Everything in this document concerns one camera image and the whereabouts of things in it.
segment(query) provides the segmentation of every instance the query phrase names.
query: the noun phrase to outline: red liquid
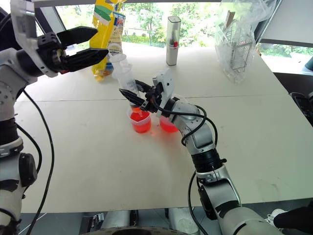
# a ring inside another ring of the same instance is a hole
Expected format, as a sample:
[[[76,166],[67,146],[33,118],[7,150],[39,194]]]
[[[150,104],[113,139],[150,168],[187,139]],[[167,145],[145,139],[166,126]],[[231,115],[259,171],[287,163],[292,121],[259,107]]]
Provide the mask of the red liquid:
[[[134,121],[141,121],[141,120],[144,120],[145,118],[147,118],[148,116],[149,116],[149,112],[142,111],[141,116],[139,115],[139,113],[132,113],[131,119]],[[145,133],[145,132],[149,131],[151,128],[151,120],[149,120],[147,123],[145,123],[143,125],[136,125],[134,123],[132,123],[132,125],[133,125],[133,128],[136,132]]]
[[[173,133],[173,132],[176,132],[178,131],[178,129],[176,128],[176,126],[169,126],[169,125],[166,125],[163,121],[160,120],[160,126],[162,127],[162,129],[166,132],[170,132],[170,133]]]

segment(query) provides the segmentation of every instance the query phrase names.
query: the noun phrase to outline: table surface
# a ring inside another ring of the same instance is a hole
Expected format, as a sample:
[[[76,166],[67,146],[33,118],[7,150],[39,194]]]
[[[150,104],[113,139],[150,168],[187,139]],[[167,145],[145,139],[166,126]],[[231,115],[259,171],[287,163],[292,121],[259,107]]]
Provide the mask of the table surface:
[[[164,65],[163,51],[152,48],[144,61],[129,54],[134,75],[145,82]],[[194,55],[203,58],[189,62]],[[313,128],[286,90],[256,55],[241,85],[223,75],[214,49],[180,48],[174,71],[175,93],[202,106],[219,132],[217,150],[242,203],[312,197]],[[51,129],[55,167],[43,212],[92,212],[187,206],[188,182],[194,171],[180,133],[165,133],[153,115],[146,134],[132,130],[128,102],[107,77],[93,80],[89,69],[56,78],[39,78],[27,87]],[[41,146],[43,165],[27,190],[22,212],[37,210],[50,167],[47,134],[33,105],[21,96],[17,122]],[[24,152],[36,155],[30,141]],[[199,206],[196,188],[192,202]]]

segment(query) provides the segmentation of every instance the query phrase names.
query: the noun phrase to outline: clear plastic bag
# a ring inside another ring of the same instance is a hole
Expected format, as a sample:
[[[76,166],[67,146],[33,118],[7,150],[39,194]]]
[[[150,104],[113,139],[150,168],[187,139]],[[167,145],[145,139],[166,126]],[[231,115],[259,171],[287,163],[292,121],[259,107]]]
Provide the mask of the clear plastic bag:
[[[254,56],[252,25],[269,18],[276,0],[222,0],[216,21],[215,49],[227,78],[240,83]]]

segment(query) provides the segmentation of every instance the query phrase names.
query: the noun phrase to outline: floor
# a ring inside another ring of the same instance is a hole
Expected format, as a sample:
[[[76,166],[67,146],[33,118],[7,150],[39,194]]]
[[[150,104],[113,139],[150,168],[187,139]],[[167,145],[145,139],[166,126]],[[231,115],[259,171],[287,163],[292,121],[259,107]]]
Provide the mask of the floor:
[[[270,202],[270,203],[256,203],[245,204],[245,207],[255,210],[260,216],[266,218],[267,214],[272,212],[276,208],[282,208],[284,210],[292,210],[298,207],[307,206],[311,199],[301,199],[282,202]],[[78,235],[80,225],[83,216],[93,216],[99,212],[88,213],[47,213],[41,214],[40,219],[37,221],[32,235]],[[217,221],[211,221],[204,215],[203,208],[196,207],[194,213],[198,221],[210,235],[221,235],[219,225]],[[33,213],[23,213],[21,216],[22,222],[20,225],[21,235],[25,235],[27,229],[25,229],[33,219]],[[169,227],[169,221],[165,217],[164,209],[151,209],[151,210],[139,210],[139,226],[155,226],[155,227]],[[285,229],[283,231],[286,235],[305,235],[306,233]]]

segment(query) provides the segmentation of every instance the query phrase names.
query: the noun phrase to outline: plastic cup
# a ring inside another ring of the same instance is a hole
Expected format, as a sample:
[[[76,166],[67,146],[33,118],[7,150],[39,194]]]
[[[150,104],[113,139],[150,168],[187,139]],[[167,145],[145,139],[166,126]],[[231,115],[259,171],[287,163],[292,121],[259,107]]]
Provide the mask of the plastic cup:
[[[174,133],[178,131],[176,126],[169,121],[168,117],[164,117],[164,116],[160,117],[160,126],[162,127],[164,131],[169,132],[169,133]]]
[[[129,109],[127,116],[131,120],[133,129],[137,133],[146,133],[151,129],[151,116],[149,112],[142,111],[141,113],[134,113]]]

